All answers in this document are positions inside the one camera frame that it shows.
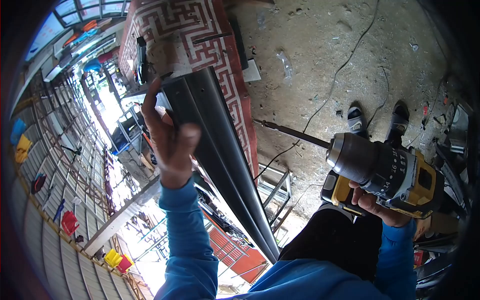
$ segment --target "blue shirt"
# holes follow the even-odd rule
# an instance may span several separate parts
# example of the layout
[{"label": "blue shirt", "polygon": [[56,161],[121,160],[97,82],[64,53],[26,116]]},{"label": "blue shirt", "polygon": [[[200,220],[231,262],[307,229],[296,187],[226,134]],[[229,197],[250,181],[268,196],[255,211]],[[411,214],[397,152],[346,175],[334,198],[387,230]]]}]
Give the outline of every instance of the blue shirt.
[{"label": "blue shirt", "polygon": [[[178,190],[163,188],[158,205],[167,214],[170,258],[155,299],[215,299],[218,259],[212,255],[192,180]],[[415,299],[415,229],[413,220],[401,228],[383,224],[373,284],[328,261],[296,259],[278,261],[248,293],[228,299]]]}]

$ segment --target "yellow cordless drill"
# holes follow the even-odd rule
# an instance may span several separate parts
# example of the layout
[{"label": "yellow cordless drill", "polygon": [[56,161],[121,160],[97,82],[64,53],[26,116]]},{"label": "yellow cordless drill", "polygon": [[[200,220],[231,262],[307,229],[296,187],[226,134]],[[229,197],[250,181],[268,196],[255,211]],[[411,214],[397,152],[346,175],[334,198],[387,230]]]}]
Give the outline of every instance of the yellow cordless drill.
[{"label": "yellow cordless drill", "polygon": [[335,134],[328,143],[272,122],[255,122],[327,149],[326,161],[332,171],[325,179],[322,199],[350,213],[367,214],[358,205],[352,205],[350,180],[376,195],[378,204],[414,218],[425,219],[440,207],[444,176],[413,147],[408,151],[394,149],[349,132]]}]

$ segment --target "concrete floor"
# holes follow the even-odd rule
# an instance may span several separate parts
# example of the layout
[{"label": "concrete floor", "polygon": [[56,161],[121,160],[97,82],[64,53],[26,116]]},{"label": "concrete floor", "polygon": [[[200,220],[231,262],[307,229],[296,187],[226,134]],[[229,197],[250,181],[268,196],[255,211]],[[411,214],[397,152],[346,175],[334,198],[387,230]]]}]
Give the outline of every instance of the concrete floor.
[{"label": "concrete floor", "polygon": [[[255,58],[262,76],[262,80],[247,84],[252,116],[302,131],[327,99],[335,71],[348,60],[370,25],[375,5],[376,0],[276,0],[275,10],[251,5],[234,8],[247,57]],[[265,15],[263,30],[259,29],[255,11]],[[413,51],[410,43],[417,44],[419,49]],[[252,54],[253,46],[256,55]],[[283,65],[276,58],[279,49],[285,51],[293,65],[292,86],[283,83]],[[410,125],[403,145],[411,143],[431,159],[431,139],[439,137],[441,129],[435,127],[432,118],[426,130],[420,128],[420,123],[425,105],[430,105],[432,117],[446,111],[442,86],[436,97],[445,69],[446,61],[433,28],[417,2],[380,0],[373,26],[350,63],[337,75],[332,96],[312,119],[306,133],[328,141],[334,133],[348,131],[347,110],[354,100],[362,104],[367,120],[385,102],[368,128],[371,140],[383,141],[393,106],[404,99],[410,109]],[[343,118],[336,116],[337,110],[343,111]],[[295,142],[258,125],[256,132],[262,163],[268,163]],[[310,184],[322,184],[330,170],[325,150],[307,143],[295,148],[272,164],[289,168],[296,176],[293,203]],[[294,214],[304,220],[310,218],[320,204],[319,198],[320,188],[310,187]]]}]

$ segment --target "greek key pattern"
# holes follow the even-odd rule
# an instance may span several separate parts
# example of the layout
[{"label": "greek key pattern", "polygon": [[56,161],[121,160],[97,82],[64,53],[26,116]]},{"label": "greek key pattern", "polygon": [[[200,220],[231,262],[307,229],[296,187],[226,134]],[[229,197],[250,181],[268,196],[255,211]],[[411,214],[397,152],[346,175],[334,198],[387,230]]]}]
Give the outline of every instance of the greek key pattern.
[{"label": "greek key pattern", "polygon": [[[137,59],[137,37],[143,36],[147,47],[150,47],[157,40],[178,33],[192,72],[209,66],[214,67],[245,157],[252,174],[256,174],[258,161],[256,137],[251,125],[250,98],[246,90],[239,95],[237,86],[244,85],[241,69],[239,82],[238,79],[235,80],[231,67],[233,55],[237,56],[235,39],[230,26],[224,25],[226,17],[221,15],[222,21],[217,20],[218,10],[214,7],[222,10],[221,0],[132,1],[122,38],[119,68],[131,80],[132,71],[127,61]],[[245,119],[249,122],[249,129],[246,127]]]}]

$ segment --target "person's left hand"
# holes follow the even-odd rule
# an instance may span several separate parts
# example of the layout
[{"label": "person's left hand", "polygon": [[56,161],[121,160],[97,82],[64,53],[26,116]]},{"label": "person's left hand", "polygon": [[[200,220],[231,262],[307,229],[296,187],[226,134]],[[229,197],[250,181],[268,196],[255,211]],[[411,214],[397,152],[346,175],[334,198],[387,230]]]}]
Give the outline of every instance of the person's left hand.
[{"label": "person's left hand", "polygon": [[179,189],[192,176],[190,155],[200,140],[200,127],[192,123],[184,124],[175,133],[173,126],[162,120],[155,110],[156,95],[161,85],[160,78],[154,79],[150,84],[142,105],[142,114],[160,168],[160,181],[166,188]]},{"label": "person's left hand", "polygon": [[348,185],[354,189],[352,204],[358,204],[361,208],[369,213],[380,217],[386,225],[391,227],[402,227],[410,221],[411,217],[378,205],[376,203],[377,196],[362,190],[358,183],[350,181]]}]

